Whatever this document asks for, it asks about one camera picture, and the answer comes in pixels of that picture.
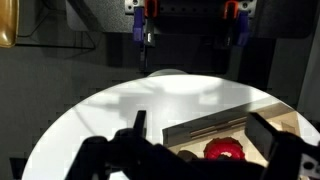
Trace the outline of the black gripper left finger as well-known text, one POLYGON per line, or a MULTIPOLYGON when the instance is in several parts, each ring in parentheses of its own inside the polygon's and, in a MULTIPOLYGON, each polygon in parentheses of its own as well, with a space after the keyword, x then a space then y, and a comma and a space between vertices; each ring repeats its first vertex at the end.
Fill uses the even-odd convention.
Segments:
POLYGON ((145 110, 139 110, 133 125, 134 131, 141 137, 146 137, 146 115, 147 112, 145 110))

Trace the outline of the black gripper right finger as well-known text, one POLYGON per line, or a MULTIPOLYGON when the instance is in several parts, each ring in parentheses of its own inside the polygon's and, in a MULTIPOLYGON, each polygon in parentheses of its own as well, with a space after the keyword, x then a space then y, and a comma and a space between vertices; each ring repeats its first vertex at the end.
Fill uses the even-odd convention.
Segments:
POLYGON ((248 139, 247 159, 263 167, 284 159, 288 143, 282 135, 281 131, 260 114, 249 113, 245 124, 245 136, 248 139))

